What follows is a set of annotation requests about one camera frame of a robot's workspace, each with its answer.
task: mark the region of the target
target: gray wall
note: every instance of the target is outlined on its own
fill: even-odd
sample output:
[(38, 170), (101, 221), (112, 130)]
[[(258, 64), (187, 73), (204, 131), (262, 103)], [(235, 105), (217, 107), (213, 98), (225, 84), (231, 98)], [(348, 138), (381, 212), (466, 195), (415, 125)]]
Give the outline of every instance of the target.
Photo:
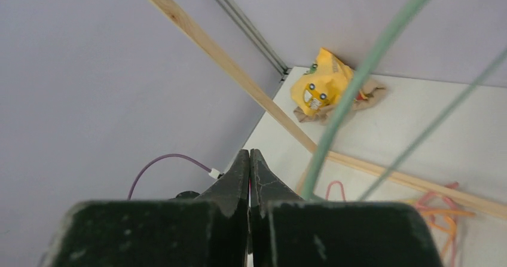
[[(279, 75), (215, 4), (177, 0), (268, 94)], [(125, 198), (170, 152), (224, 169), (262, 110), (147, 0), (0, 0), (0, 266), (36, 266), (75, 202)], [(203, 191), (181, 159), (135, 198)]]
[[(406, 0), (236, 0), (289, 65), (327, 47), (356, 66)], [(377, 73), (470, 82), (507, 45), (507, 0), (433, 0)], [(507, 87), (507, 64), (488, 82)]]

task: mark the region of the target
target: cartoon face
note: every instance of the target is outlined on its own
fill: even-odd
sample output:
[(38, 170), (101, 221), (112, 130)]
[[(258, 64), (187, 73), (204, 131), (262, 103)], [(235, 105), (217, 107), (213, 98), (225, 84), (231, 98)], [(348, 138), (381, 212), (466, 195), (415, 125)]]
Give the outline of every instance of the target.
[(318, 111), (320, 107), (327, 106), (329, 104), (328, 95), (318, 92), (314, 83), (310, 83), (306, 86), (303, 98), (306, 106), (315, 111)]

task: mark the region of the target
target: metal rod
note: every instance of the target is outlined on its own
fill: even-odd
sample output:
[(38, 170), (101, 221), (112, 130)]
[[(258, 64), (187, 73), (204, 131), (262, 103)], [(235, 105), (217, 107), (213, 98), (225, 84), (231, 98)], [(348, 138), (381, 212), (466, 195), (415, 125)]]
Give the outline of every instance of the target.
[(282, 75), (282, 78), (288, 70), (287, 65), (283, 60), (274, 52), (267, 41), (262, 37), (259, 31), (255, 28), (252, 22), (246, 17), (239, 6), (234, 0), (215, 0), (222, 9), (231, 17), (231, 19), (238, 25), (243, 33), (252, 41), (252, 43), (259, 49), (264, 57), (273, 65), (273, 67)]

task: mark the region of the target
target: yellow bag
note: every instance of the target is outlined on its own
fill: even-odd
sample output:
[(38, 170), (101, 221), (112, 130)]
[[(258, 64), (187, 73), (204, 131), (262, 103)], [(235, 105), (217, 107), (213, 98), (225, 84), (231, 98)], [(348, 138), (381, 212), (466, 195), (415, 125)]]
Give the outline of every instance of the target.
[[(291, 87), (291, 97), (306, 115), (313, 116), (321, 108), (340, 101), (353, 75), (350, 67), (321, 48), (310, 70)], [(367, 97), (360, 91), (356, 99)]]

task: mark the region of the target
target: red string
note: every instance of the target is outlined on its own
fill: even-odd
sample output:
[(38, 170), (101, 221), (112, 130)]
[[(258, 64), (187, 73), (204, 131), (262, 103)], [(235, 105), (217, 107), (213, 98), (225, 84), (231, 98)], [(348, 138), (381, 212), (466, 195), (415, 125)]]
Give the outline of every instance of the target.
[(329, 199), (329, 193), (331, 192), (331, 187), (332, 187), (333, 185), (336, 185), (336, 184), (340, 185), (340, 189), (341, 189), (341, 198), (342, 198), (342, 200), (343, 200), (343, 201), (347, 201), (347, 200), (345, 199), (345, 189), (343, 188), (343, 183), (342, 183), (341, 181), (339, 181), (339, 180), (335, 180), (335, 181), (331, 182), (331, 183), (328, 185), (328, 190), (326, 191), (326, 200), (328, 200), (328, 199)]

